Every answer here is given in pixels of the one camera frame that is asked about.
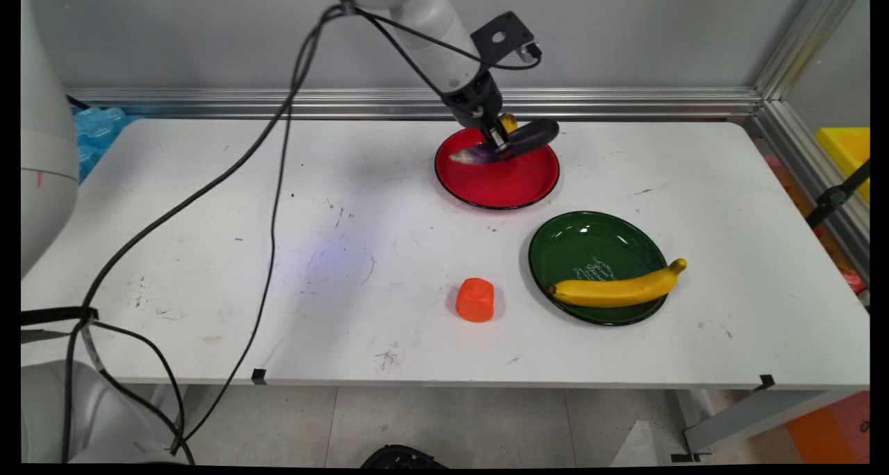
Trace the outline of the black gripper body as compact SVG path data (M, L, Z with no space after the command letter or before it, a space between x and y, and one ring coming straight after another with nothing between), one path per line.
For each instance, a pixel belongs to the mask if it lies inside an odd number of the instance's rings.
M502 130L503 98L489 71L480 74L458 91L442 95L442 102L465 129Z

